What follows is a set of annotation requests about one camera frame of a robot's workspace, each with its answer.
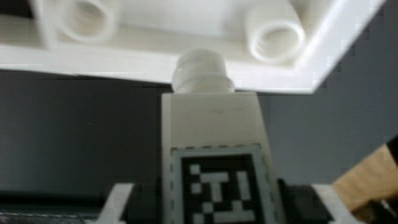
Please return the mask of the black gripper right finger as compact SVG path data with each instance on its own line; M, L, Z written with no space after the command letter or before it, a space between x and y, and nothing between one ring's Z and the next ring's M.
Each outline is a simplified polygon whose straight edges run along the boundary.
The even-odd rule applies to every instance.
M278 184L287 224L365 224L328 185L292 185L283 179Z

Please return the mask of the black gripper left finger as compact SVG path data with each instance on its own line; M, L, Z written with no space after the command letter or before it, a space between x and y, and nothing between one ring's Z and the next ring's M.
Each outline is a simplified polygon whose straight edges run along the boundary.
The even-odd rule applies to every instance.
M136 183L116 183L107 196L97 224L129 224L129 207Z

